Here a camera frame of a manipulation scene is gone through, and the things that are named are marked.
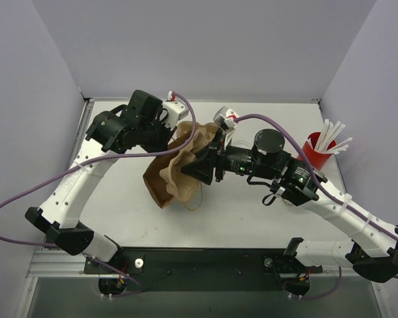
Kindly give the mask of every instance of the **wall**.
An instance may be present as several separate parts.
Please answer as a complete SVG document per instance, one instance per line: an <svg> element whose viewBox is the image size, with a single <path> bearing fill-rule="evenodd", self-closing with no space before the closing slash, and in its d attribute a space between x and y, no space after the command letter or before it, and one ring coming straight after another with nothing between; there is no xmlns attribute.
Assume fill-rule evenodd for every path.
<svg viewBox="0 0 398 318"><path fill-rule="evenodd" d="M33 0L88 97L322 97L375 0Z"/></svg>
<svg viewBox="0 0 398 318"><path fill-rule="evenodd" d="M62 171L82 96L29 0L0 0L0 203ZM0 212L0 234L38 240L24 220L49 191ZM0 318L12 317L33 248L0 242Z"/></svg>
<svg viewBox="0 0 398 318"><path fill-rule="evenodd" d="M353 136L339 164L347 190L398 224L398 0L378 0L322 100ZM398 281L387 284L398 317Z"/></svg>

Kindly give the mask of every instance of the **tabletop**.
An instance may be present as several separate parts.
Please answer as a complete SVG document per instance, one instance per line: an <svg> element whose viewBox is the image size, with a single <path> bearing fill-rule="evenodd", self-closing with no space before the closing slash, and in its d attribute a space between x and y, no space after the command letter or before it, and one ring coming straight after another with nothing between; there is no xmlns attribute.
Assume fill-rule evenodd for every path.
<svg viewBox="0 0 398 318"><path fill-rule="evenodd" d="M90 122L98 113L124 103L95 101ZM239 115L259 113L276 120L302 146L307 136L322 125L320 108L314 103L205 103L193 102L196 120L212 121L222 106ZM253 137L270 126L251 119L241 122L233 141L253 144ZM285 150L296 157L286 142ZM144 152L140 147L132 151ZM103 177L84 207L81 222L107 235L121 246L189 248L284 248L293 237L308 240L343 240L347 236L318 215L276 200L270 207L261 203L266 187L246 183L245 176L226 173L220 183L202 185L203 202L195 211L173 201L161 209L153 201L142 179L152 158L124 158ZM336 159L323 167L338 189L343 189ZM198 201L195 196L191 205Z"/></svg>

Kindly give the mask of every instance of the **metal frame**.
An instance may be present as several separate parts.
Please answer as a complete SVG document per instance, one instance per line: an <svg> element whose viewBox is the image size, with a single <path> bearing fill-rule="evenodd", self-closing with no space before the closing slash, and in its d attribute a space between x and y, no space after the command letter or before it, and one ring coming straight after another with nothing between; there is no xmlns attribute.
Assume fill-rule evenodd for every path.
<svg viewBox="0 0 398 318"><path fill-rule="evenodd" d="M83 141L84 133L87 130L87 125L92 114L95 101L127 101L125 98L121 99L86 99L84 103L84 109L80 122L78 123L78 130L76 139L74 142L74 147L72 149L69 165L71 165L76 154L78 153L81 143ZM342 181L343 190L345 190L344 180L342 178L342 173L339 169L338 162L336 161L338 167L338 173ZM84 264L86 259L82 255L70 256L61 250L49 250L44 248L43 250L38 250L34 252L33 259L29 266L27 272L27 278L23 287L21 297L19 299L19 304L15 312L15 318L26 318L31 302L33 300L34 291L39 278L114 278L118 277L117 274L84 274ZM323 273L319 275L324 276L337 276L338 269L331 267L324 267ZM342 275L344 277L358 276L352 269L343 269ZM291 277L289 274L281 274L281 277ZM371 283L373 287L373 292L375 294L376 302L379 306L381 316L383 318L393 318L393 314L388 302L388 296L386 288L383 284Z"/></svg>

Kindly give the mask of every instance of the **crumpled brown cloth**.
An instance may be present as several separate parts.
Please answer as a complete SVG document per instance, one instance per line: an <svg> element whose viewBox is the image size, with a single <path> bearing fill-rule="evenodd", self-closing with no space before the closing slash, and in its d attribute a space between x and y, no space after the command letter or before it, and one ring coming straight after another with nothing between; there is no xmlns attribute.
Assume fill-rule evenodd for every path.
<svg viewBox="0 0 398 318"><path fill-rule="evenodd" d="M185 121L177 128L177 138L192 130L193 123ZM193 177L181 173L181 167L196 160L195 153L209 144L215 137L218 125L196 123L196 132L192 141L178 152L167 168L159 172L159 176L167 183L166 191L179 202L188 202L199 189L200 182Z"/></svg>

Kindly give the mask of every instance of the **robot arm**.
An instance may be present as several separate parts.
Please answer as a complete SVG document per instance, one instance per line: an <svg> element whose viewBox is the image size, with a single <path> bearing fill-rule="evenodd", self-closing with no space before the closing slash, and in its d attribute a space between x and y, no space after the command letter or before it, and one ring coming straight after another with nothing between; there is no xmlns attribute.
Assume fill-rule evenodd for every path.
<svg viewBox="0 0 398 318"><path fill-rule="evenodd" d="M295 257L302 265L342 266L353 268L359 275L375 281L386 282L398 274L398 244L391 237L373 228L369 221L360 219L350 210L349 204L362 215L376 222L380 227L398 237L398 225L392 225L372 215L351 200L351 197L336 189L332 182L318 170L318 180L329 194L345 202L339 205L322 193L313 182L305 164L283 150L285 139L273 129L259 131L252 149L225 144L232 135L233 122L227 114L232 110L223 107L214 117L220 130L213 142L196 153L196 161L182 168L182 173L205 184L224 178L226 171L247 176L249 185L267 186L274 198L263 204L270 205L275 198L281 198L293 205L312 211L346 233L351 240L342 242L311 242L293 238L285 255ZM271 180L271 183L253 181L253 178Z"/></svg>
<svg viewBox="0 0 398 318"><path fill-rule="evenodd" d="M40 207L31 207L25 217L68 254L84 253L118 266L115 255L119 247L116 243L80 222L87 200L117 159L88 166L83 166L82 162L123 154L137 145L147 152L165 151L177 122L187 114L188 109L181 103L162 102L138 90L128 105L100 113L87 130L86 139L71 165L71 168L81 168L63 178L53 194Z"/></svg>

